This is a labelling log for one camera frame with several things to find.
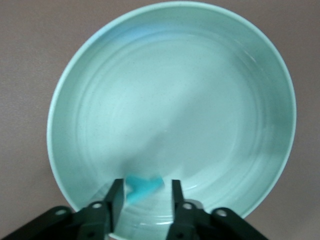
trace bowl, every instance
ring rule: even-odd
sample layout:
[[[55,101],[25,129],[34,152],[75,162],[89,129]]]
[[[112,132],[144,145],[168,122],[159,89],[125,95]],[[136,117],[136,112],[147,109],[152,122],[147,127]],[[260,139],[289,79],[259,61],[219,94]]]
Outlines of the bowl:
[[[115,234],[163,240],[172,179],[207,212],[246,217],[279,179],[295,128],[288,69],[257,27],[218,6],[164,2],[120,16],[77,51],[53,94],[47,148],[76,211],[114,179],[161,176],[162,189],[124,207]]]

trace blue object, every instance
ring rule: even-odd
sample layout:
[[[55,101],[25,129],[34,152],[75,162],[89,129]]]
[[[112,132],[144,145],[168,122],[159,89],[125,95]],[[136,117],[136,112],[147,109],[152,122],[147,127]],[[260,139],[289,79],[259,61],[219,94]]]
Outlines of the blue object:
[[[145,199],[150,194],[164,186],[162,177],[153,178],[151,180],[129,175],[125,179],[127,186],[131,188],[131,192],[126,195],[126,202],[134,204]]]

